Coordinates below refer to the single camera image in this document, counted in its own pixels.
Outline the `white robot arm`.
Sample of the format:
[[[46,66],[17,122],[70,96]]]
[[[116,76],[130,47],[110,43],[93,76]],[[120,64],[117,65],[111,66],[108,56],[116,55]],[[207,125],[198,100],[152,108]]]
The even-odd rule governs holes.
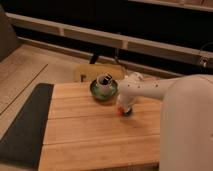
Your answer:
[[[159,171],[213,171],[213,75],[118,82],[118,110],[137,96],[162,101]]]

